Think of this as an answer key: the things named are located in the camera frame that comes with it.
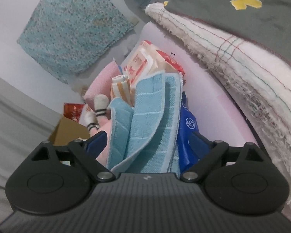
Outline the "floral blue wall cloth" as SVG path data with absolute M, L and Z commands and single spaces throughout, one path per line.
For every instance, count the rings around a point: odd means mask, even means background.
M 110 0 L 40 0 L 17 43 L 67 83 L 132 30 L 133 24 Z

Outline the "grey curtain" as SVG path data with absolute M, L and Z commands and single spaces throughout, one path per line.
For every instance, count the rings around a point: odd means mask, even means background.
M 49 138 L 60 118 L 0 78 L 0 223 L 12 213 L 4 189 L 7 179 Z

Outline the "red snack bag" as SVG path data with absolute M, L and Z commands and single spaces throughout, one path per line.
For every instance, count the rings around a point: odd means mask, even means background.
M 84 104 L 64 103 L 63 116 L 78 123 L 83 107 Z

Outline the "pink wet wipes pack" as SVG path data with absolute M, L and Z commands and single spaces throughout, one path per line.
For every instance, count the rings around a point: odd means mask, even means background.
M 128 76 L 131 88 L 135 88 L 138 81 L 144 77 L 159 71 L 185 75 L 182 66 L 170 54 L 147 40 L 139 44 L 128 61 L 122 65 L 122 70 Z

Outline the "pink plush doll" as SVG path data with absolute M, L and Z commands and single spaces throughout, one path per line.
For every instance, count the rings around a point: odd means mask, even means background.
M 106 167 L 110 150 L 110 133 L 112 126 L 112 120 L 110 120 L 107 115 L 107 107 L 110 104 L 110 100 L 106 95 L 100 94 L 94 97 L 93 103 L 94 109 L 88 104 L 84 105 L 79 124 L 87 127 L 91 137 L 100 131 L 105 131 L 107 133 L 107 145 L 96 158 L 99 163 Z

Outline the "orange striped cloth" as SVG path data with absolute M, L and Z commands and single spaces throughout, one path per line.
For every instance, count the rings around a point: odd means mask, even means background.
M 126 75 L 117 75 L 112 78 L 110 88 L 111 99 L 121 98 L 131 107 L 133 106 L 130 90 L 130 80 Z

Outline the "brown cardboard box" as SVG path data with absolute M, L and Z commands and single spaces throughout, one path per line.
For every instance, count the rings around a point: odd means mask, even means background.
M 88 138 L 86 126 L 62 116 L 48 140 L 55 146 L 64 146 L 73 140 Z

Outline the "blue tissue pack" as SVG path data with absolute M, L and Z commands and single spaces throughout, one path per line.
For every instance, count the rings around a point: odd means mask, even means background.
M 189 143 L 189 138 L 194 131 L 199 133 L 197 120 L 189 110 L 187 106 L 187 97 L 185 92 L 183 92 L 177 137 L 180 173 L 185 172 L 198 161 L 198 157 L 192 151 Z

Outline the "dark grey star quilt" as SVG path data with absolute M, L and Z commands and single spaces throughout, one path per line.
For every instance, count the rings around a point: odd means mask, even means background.
M 291 0 L 152 0 L 166 9 L 251 41 L 291 65 Z

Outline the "white striped blanket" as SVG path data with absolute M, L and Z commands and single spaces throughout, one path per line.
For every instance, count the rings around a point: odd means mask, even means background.
M 241 37 L 173 14 L 163 3 L 145 12 L 218 75 L 291 183 L 291 67 Z

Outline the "light blue towel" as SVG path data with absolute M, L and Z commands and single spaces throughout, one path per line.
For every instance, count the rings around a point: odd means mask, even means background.
M 182 85 L 180 74 L 157 72 L 137 83 L 133 107 L 121 98 L 111 101 L 107 169 L 116 175 L 179 175 L 177 135 Z

